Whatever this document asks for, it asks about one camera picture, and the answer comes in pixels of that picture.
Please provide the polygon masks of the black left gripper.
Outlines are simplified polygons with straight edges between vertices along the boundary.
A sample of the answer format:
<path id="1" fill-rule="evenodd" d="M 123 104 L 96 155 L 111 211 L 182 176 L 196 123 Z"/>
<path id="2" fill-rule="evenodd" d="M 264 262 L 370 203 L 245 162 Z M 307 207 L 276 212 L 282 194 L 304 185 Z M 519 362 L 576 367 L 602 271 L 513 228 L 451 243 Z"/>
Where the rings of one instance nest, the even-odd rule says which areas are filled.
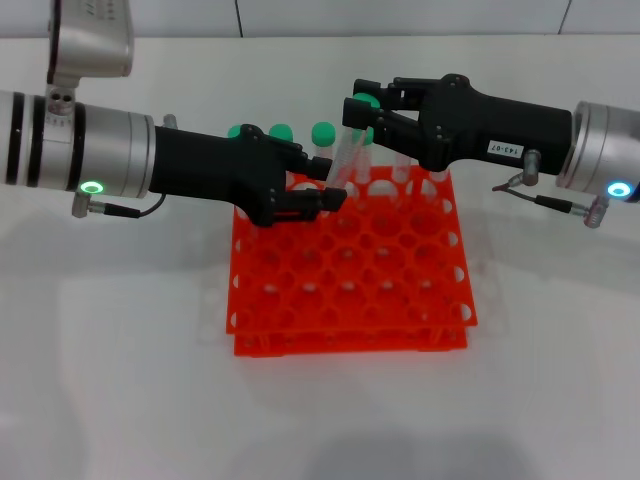
<path id="1" fill-rule="evenodd" d="M 343 189 L 286 191 L 286 171 L 326 180 L 332 160 L 309 156 L 295 142 L 245 128 L 234 138 L 155 128 L 155 160 L 149 190 L 167 196 L 214 200 L 239 207 L 257 226 L 312 222 L 335 213 Z"/>

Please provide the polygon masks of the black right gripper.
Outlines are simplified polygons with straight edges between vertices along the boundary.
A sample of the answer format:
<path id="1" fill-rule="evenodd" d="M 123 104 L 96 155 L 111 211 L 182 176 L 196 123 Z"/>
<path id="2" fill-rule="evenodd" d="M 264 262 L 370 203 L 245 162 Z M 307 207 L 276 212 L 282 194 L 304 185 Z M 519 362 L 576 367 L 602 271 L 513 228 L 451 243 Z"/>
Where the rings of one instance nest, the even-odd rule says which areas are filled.
<path id="1" fill-rule="evenodd" d="M 421 146 L 419 164 L 429 171 L 466 159 L 521 168 L 524 153 L 506 151 L 519 147 L 538 151 L 539 171 L 557 175 L 571 147 L 570 111 L 486 95 L 458 74 L 396 77 L 386 87 L 357 79 L 353 93 L 371 95 L 380 106 L 345 99 L 343 125 L 371 128 L 381 146 Z"/>

